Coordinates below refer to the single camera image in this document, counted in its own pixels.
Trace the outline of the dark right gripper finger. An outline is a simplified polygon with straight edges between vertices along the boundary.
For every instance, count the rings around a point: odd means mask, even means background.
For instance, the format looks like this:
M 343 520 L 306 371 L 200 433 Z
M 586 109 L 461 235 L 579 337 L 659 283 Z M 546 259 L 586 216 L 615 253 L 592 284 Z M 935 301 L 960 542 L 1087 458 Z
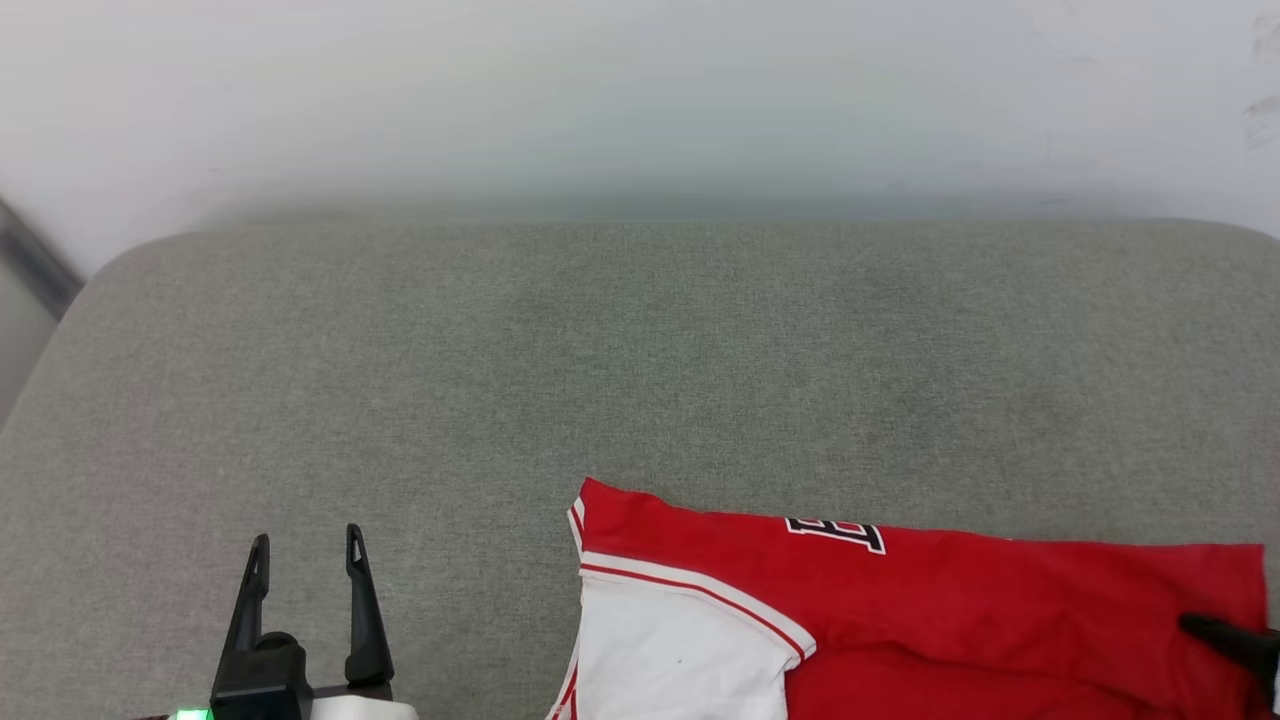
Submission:
M 1253 632 L 1220 618 L 1187 612 L 1179 618 L 1180 629 L 1212 651 L 1245 669 L 1261 691 L 1277 689 L 1279 632 Z

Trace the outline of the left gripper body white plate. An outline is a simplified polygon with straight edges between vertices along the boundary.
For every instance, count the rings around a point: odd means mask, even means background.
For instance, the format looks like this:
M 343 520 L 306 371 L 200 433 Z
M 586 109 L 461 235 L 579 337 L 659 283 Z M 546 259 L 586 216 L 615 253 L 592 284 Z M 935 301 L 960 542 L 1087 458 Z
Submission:
M 306 653 L 285 633 L 266 634 L 253 650 L 224 653 L 209 703 L 177 708 L 172 719 L 417 719 L 393 698 L 394 665 L 384 639 L 349 643 L 346 683 L 314 688 Z

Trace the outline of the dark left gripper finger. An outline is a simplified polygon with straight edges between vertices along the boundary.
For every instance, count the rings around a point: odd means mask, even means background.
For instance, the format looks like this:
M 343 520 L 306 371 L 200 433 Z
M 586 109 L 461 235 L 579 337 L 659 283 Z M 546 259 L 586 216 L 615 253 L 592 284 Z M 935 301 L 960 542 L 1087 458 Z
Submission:
M 262 603 L 269 593 L 270 538 L 253 538 L 236 594 L 236 605 L 221 650 L 221 660 L 256 650 L 262 635 Z
M 346 683 L 348 687 L 390 687 L 396 667 L 364 533 L 355 523 L 346 527 L 346 573 L 351 583 Z

